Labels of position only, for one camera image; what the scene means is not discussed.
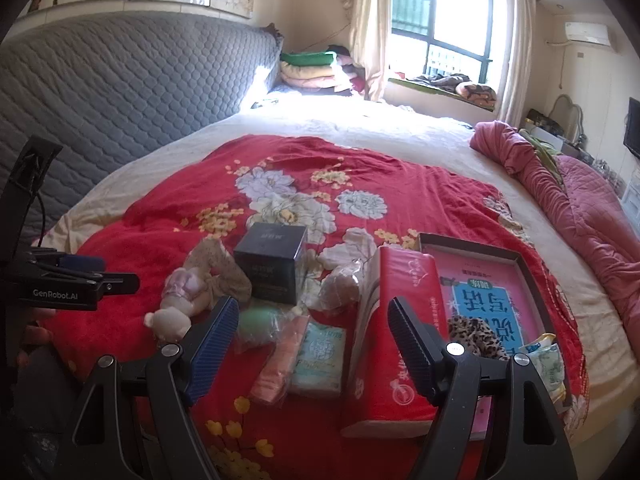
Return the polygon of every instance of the white curtain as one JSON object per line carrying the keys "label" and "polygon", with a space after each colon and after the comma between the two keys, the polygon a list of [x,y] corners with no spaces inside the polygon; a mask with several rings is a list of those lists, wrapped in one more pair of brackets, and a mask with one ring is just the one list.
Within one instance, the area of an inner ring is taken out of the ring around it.
{"label": "white curtain", "polygon": [[507,0],[507,9],[510,13],[509,18],[513,16],[513,33],[511,48],[507,48],[505,53],[505,58],[509,61],[498,120],[519,128],[531,74],[536,0]]}
{"label": "white curtain", "polygon": [[386,85],[386,46],[391,36],[391,0],[353,0],[350,50],[365,70],[367,98],[378,101]]}

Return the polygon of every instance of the blue gripper pad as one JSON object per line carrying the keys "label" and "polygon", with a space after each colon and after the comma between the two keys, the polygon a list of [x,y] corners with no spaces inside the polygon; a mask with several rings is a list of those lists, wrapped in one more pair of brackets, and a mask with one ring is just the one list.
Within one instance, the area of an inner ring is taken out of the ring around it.
{"label": "blue gripper pad", "polygon": [[187,406],[207,394],[238,328],[238,302],[223,296],[206,321],[193,325],[180,343],[180,380],[177,388]]}
{"label": "blue gripper pad", "polygon": [[58,261],[58,266],[80,272],[104,272],[106,264],[97,256],[81,256],[79,254],[67,254]]}
{"label": "blue gripper pad", "polygon": [[418,394],[438,406],[443,395],[438,377],[444,375],[444,346],[440,334],[432,325],[422,323],[405,298],[389,301],[387,320],[389,330],[398,345],[404,364]]}

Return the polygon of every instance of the plush toy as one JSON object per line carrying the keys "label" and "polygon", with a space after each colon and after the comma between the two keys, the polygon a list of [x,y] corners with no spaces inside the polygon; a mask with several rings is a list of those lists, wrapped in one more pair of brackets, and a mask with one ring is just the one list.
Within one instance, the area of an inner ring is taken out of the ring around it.
{"label": "plush toy", "polygon": [[[212,276],[211,269],[219,270]],[[219,240],[204,238],[189,253],[184,266],[164,282],[160,309],[145,314],[144,325],[162,343],[177,343],[191,328],[191,317],[213,308],[220,296],[240,303],[251,297],[251,282]]]}

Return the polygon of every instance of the red book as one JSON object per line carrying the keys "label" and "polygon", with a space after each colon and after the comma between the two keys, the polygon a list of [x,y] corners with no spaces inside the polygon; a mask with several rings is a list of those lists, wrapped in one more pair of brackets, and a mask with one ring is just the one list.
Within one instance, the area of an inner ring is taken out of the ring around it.
{"label": "red book", "polygon": [[418,395],[389,330],[386,311],[404,296],[424,323],[449,339],[435,261],[429,254],[380,247],[367,264],[354,334],[342,435],[409,438],[428,432],[436,408]]}

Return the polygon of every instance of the mirror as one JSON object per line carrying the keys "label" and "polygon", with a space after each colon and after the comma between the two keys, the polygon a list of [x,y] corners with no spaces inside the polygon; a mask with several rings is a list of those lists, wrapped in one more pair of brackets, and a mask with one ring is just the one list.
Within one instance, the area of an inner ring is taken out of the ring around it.
{"label": "mirror", "polygon": [[562,126],[569,144],[580,148],[584,146],[586,136],[582,127],[582,108],[574,104],[567,94],[558,96],[549,117]]}

